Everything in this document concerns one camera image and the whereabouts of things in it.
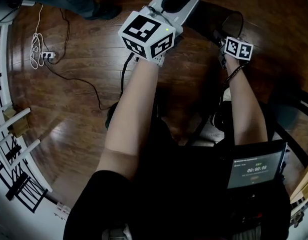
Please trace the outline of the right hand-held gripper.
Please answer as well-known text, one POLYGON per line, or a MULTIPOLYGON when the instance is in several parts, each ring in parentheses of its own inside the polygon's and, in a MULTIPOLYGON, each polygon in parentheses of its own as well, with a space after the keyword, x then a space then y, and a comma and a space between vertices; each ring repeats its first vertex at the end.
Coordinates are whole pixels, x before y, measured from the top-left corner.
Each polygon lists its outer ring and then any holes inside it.
POLYGON ((222 30, 215 30, 213 35, 216 40, 216 45, 219 47, 219 62, 223 69, 226 69, 225 54, 228 54, 237 60, 249 62, 251 60, 253 45, 244 42, 239 38, 228 36, 222 30))

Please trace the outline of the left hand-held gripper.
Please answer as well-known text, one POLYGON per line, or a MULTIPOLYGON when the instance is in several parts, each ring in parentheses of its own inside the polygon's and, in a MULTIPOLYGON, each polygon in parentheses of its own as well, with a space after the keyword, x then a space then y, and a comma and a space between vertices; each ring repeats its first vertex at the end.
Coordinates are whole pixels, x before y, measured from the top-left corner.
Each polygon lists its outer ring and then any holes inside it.
POLYGON ((133 11, 118 31, 125 47, 137 58, 160 67, 165 54, 182 34, 183 25, 200 0, 152 0, 140 11, 133 11), (167 16, 158 12, 168 12, 167 16))

